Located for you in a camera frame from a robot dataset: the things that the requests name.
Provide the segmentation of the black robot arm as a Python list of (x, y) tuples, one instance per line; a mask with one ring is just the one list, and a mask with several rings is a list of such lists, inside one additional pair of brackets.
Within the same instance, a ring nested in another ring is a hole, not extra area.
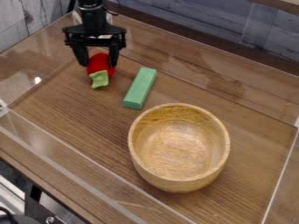
[(118, 52), (126, 47), (126, 29), (106, 20), (103, 0), (78, 0), (81, 23), (61, 29), (65, 40), (81, 66), (89, 63), (89, 46), (108, 49), (108, 65), (117, 65)]

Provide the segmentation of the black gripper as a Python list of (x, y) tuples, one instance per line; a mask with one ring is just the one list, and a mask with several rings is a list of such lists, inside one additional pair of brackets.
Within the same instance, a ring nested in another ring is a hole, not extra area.
[(94, 33), (86, 33), (81, 24), (66, 26), (61, 29), (65, 35), (65, 45), (70, 46), (75, 60), (81, 66), (89, 63), (89, 51), (86, 46), (99, 46), (108, 48), (108, 64), (117, 65), (118, 49), (126, 47), (126, 29), (105, 25)]

